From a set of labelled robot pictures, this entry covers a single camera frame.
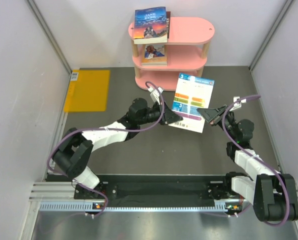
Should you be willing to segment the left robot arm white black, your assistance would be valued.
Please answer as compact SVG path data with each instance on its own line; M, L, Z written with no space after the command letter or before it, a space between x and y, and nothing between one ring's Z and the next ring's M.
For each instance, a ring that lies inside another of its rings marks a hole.
M164 126L181 120L183 117L173 112L165 102L155 102L148 107L145 99L136 98L127 113L108 126L81 132L71 128L51 154L51 159L69 179L84 185L86 194L95 199L102 194L103 187L88 167L92 152L134 138L141 125L155 122Z

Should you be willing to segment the dark red book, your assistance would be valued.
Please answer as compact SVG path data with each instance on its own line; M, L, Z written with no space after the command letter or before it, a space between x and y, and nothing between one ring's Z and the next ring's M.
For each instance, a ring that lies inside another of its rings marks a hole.
M166 32L167 32L168 39L170 36L170 22L171 22L171 11L167 11L166 12Z

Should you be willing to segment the white colourful back-cover book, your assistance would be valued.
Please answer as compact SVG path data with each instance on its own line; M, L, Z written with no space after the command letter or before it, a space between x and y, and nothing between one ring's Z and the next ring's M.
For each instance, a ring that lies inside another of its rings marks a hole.
M212 79L180 73L171 110L183 120L171 127L202 133L205 120L198 108L208 108L215 81Z

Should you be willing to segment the orange Othello book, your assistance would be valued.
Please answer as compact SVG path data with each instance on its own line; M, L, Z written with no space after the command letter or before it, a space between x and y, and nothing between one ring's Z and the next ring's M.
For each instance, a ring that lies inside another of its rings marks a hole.
M146 44L143 47L141 63L167 62L167 52L162 43Z

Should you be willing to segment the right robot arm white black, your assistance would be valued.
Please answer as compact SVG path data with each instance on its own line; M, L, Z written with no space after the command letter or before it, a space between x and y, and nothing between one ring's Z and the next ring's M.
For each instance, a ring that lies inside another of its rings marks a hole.
M267 167L251 147L255 125L248 119L236 121L232 111L220 108L198 108L211 126L219 126L230 137L227 156L244 171L228 173L222 192L228 198L241 195L251 203L259 221L280 223L298 220L298 196L295 179Z

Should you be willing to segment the blue Jane Eyre book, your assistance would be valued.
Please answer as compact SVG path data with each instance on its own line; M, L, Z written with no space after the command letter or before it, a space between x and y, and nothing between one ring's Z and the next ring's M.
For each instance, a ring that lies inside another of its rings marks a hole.
M167 11L165 6L135 10L134 44L159 44L167 41Z

